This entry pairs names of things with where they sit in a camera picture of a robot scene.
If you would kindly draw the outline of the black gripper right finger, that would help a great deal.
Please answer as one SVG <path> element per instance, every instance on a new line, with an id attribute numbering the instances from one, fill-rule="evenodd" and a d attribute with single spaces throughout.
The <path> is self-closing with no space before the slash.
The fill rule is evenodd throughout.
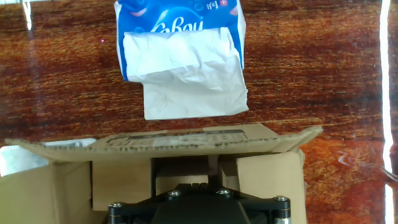
<path id="1" fill-rule="evenodd" d="M 285 196 L 259 198 L 214 183 L 205 184 L 205 191 L 205 223 L 292 223 L 290 199 Z"/>

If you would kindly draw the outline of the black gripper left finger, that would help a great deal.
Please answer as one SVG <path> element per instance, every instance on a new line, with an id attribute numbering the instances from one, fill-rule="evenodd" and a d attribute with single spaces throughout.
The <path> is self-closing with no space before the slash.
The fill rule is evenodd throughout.
<path id="1" fill-rule="evenodd" d="M 108 224 L 133 223 L 136 216 L 153 215 L 165 202 L 186 196 L 194 184 L 178 184 L 176 188 L 138 203 L 113 202 L 108 205 Z"/>

